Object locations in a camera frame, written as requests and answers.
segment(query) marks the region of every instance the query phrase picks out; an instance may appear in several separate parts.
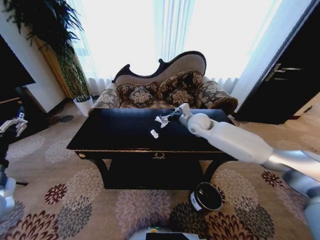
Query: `white paper piece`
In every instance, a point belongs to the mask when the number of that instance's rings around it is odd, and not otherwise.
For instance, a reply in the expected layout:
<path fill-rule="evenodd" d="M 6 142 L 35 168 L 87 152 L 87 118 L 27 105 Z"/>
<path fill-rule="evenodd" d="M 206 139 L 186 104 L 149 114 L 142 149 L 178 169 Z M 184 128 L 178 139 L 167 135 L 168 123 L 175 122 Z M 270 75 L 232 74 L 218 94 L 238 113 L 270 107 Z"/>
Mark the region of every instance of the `white paper piece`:
<path fill-rule="evenodd" d="M 160 128 L 164 128 L 165 126 L 167 126 L 168 125 L 168 121 L 165 121 L 165 122 L 163 122 L 163 123 L 161 123 L 161 126 L 160 126 Z"/>
<path fill-rule="evenodd" d="M 159 116 L 157 116 L 157 117 L 155 118 L 155 121 L 157 121 L 157 122 L 159 122 L 159 123 L 161 123 L 161 124 L 162 124 L 162 121 L 161 121 L 161 119 L 160 119 L 160 117 L 159 117 Z"/>
<path fill-rule="evenodd" d="M 168 125 L 168 123 L 170 123 L 170 121 L 168 120 L 168 117 L 169 117 L 169 116 L 170 116 L 170 115 L 162 116 L 162 117 L 157 116 L 154 120 L 157 121 L 157 122 L 159 122 L 159 123 L 161 123 L 160 128 L 164 128 L 165 126 Z"/>
<path fill-rule="evenodd" d="M 159 137 L 159 134 L 156 133 L 156 131 L 155 131 L 154 129 L 152 129 L 152 130 L 150 131 L 150 133 L 152 134 L 152 136 L 153 136 L 155 139 L 157 139 L 157 138 Z"/>

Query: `floor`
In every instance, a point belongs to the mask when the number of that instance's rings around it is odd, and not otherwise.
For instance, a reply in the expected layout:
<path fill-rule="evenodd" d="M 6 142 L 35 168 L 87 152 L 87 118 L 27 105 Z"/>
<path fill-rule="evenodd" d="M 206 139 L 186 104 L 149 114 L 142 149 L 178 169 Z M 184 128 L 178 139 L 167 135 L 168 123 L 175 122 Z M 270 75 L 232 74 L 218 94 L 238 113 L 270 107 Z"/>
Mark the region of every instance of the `floor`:
<path fill-rule="evenodd" d="M 57 116 L 63 122 L 9 148 L 6 173 L 29 184 L 16 187 L 15 209 L 0 221 L 0 239 L 122 240 L 152 225 L 214 240 L 312 239 L 303 214 L 306 199 L 277 173 L 254 164 L 229 162 L 218 169 L 211 182 L 224 204 L 207 215 L 193 212 L 184 190 L 106 190 L 95 165 L 66 149 L 86 118 L 72 102 Z M 275 148 L 319 152 L 319 124 L 320 104 L 283 125 L 240 127 Z M 209 164 L 201 162 L 203 169 Z"/>

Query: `black door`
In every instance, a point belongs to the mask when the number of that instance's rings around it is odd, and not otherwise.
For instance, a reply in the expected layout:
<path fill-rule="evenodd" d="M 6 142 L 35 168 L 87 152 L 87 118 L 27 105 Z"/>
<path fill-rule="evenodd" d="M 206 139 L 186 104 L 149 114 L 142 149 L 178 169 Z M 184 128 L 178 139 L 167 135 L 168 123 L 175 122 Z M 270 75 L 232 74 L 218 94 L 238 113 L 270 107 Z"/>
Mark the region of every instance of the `black door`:
<path fill-rule="evenodd" d="M 320 5 L 310 14 L 236 119 L 282 124 L 320 91 Z"/>

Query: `black coffee table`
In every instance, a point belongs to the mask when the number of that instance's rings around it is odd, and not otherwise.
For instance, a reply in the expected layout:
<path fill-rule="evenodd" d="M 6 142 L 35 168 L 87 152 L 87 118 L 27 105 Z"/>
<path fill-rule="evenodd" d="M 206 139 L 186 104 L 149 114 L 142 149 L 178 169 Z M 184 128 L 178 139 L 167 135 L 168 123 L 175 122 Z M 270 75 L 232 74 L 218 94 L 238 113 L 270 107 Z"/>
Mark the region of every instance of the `black coffee table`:
<path fill-rule="evenodd" d="M 191 134 L 178 122 L 160 128 L 156 116 L 172 109 L 95 109 L 67 149 L 99 169 L 106 189 L 191 190 L 210 182 L 215 170 L 235 159 Z M 193 109 L 218 122 L 229 118 L 220 109 Z M 154 129 L 159 138 L 150 131 Z M 112 159 L 108 170 L 103 159 Z M 205 174 L 199 160 L 212 160 Z"/>

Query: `can lid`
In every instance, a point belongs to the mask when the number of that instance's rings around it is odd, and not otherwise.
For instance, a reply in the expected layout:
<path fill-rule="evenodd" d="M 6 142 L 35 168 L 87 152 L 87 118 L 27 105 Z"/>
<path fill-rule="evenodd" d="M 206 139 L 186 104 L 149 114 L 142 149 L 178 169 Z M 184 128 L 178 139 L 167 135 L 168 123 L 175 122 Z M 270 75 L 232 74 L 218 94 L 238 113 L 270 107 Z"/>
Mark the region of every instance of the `can lid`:
<path fill-rule="evenodd" d="M 207 210 L 218 210 L 222 205 L 220 192 L 208 182 L 202 182 L 197 186 L 196 198 Z"/>

